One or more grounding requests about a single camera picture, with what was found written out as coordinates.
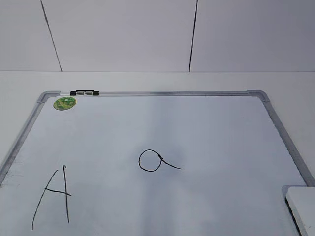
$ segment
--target green sticker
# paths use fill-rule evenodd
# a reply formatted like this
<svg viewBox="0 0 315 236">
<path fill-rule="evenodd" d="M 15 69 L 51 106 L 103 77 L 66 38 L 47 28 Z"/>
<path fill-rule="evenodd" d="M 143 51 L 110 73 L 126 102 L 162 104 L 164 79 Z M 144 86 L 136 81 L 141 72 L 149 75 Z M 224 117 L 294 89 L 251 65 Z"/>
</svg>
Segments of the green sticker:
<svg viewBox="0 0 315 236">
<path fill-rule="evenodd" d="M 65 111 L 74 107 L 76 102 L 77 101 L 73 97 L 62 97 L 54 103 L 54 108 L 59 111 Z"/>
</svg>

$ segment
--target whiteboard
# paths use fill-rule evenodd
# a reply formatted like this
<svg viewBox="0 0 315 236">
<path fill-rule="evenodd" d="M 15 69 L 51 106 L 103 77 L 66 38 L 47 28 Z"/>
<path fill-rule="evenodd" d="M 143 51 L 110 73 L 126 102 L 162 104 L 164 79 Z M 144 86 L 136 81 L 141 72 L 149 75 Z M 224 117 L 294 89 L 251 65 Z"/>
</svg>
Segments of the whiteboard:
<svg viewBox="0 0 315 236">
<path fill-rule="evenodd" d="M 66 111 L 58 98 L 3 180 L 0 235 L 298 235 L 282 187 L 305 182 L 258 97 L 76 96 Z M 142 170 L 146 149 L 181 169 Z M 60 192 L 45 190 L 56 170 Z"/>
</svg>

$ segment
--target gray corner piece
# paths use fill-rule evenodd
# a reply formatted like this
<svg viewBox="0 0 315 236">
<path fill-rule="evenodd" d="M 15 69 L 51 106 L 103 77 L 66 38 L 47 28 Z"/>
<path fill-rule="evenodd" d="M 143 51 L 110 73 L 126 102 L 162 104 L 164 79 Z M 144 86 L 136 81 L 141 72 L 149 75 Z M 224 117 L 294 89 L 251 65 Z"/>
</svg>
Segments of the gray corner piece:
<svg viewBox="0 0 315 236">
<path fill-rule="evenodd" d="M 258 97 L 262 102 L 270 102 L 267 94 L 262 90 L 247 90 L 251 96 Z"/>
<path fill-rule="evenodd" d="M 60 95 L 60 91 L 46 91 L 46 92 L 43 92 L 39 96 L 37 102 L 38 103 L 45 103 L 48 100 L 48 98 L 50 98 L 50 97 L 57 97 L 59 95 Z"/>
</svg>

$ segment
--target white object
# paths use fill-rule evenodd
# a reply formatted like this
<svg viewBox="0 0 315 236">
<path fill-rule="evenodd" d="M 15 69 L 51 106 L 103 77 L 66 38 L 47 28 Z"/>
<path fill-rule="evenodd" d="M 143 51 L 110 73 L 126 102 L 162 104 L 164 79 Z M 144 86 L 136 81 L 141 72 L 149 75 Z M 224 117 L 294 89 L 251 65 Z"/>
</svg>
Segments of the white object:
<svg viewBox="0 0 315 236">
<path fill-rule="evenodd" d="M 11 166 L 2 235 L 297 235 L 281 187 L 304 182 L 258 98 L 75 98 L 67 111 L 48 99 Z M 148 148 L 183 169 L 144 172 Z M 70 224 L 49 192 L 32 231 L 62 165 Z M 60 172 L 50 189 L 64 189 Z"/>
<path fill-rule="evenodd" d="M 302 236 L 315 236 L 315 188 L 290 187 L 286 199 Z"/>
<path fill-rule="evenodd" d="M 314 9 L 314 0 L 199 0 L 191 71 L 315 71 Z"/>
<path fill-rule="evenodd" d="M 63 71 L 188 71 L 196 0 L 43 0 Z"/>
<path fill-rule="evenodd" d="M 1 0 L 0 34 L 0 70 L 60 71 L 39 0 Z"/>
</svg>

